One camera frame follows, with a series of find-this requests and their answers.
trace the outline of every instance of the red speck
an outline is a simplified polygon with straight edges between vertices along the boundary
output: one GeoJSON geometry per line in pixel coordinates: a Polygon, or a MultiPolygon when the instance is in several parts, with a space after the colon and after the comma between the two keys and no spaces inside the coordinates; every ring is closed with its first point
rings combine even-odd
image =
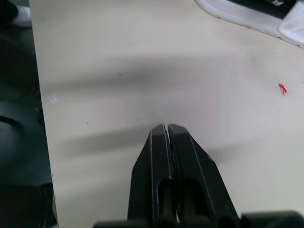
{"type": "Polygon", "coordinates": [[[279,87],[280,87],[280,89],[281,89],[281,94],[282,94],[282,95],[287,94],[287,89],[284,87],[284,85],[279,84],[279,87]]]}

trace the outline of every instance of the dark floor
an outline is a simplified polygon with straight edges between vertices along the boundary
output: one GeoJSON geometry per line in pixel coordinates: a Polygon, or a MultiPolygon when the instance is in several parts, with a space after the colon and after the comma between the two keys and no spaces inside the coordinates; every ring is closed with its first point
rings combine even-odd
{"type": "Polygon", "coordinates": [[[46,135],[35,112],[41,100],[32,29],[0,28],[0,56],[0,116],[22,126],[0,122],[0,184],[50,183],[46,135]]]}

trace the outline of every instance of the white table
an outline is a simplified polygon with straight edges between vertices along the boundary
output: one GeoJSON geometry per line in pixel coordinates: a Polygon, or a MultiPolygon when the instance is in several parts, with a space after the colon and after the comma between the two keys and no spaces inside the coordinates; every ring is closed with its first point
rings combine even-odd
{"type": "Polygon", "coordinates": [[[189,130],[238,213],[304,213],[303,50],[193,0],[31,10],[60,228],[126,219],[132,167],[160,123],[189,130]]]}

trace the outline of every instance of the black object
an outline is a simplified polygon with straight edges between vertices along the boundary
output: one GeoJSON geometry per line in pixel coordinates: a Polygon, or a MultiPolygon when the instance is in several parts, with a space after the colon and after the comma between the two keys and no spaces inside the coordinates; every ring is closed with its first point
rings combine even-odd
{"type": "Polygon", "coordinates": [[[50,228],[53,213],[53,185],[1,186],[0,226],[2,228],[50,228]]]}
{"type": "Polygon", "coordinates": [[[239,219],[215,162],[186,128],[170,124],[168,133],[152,129],[134,165],[128,220],[95,228],[304,228],[292,211],[239,219]]]}
{"type": "Polygon", "coordinates": [[[296,0],[278,0],[283,2],[281,5],[276,6],[269,0],[229,0],[236,4],[246,6],[253,10],[260,11],[262,13],[269,14],[276,18],[283,19],[291,8],[295,5],[296,0]]]}
{"type": "Polygon", "coordinates": [[[10,23],[18,14],[17,7],[9,0],[0,0],[0,26],[10,23]]]}

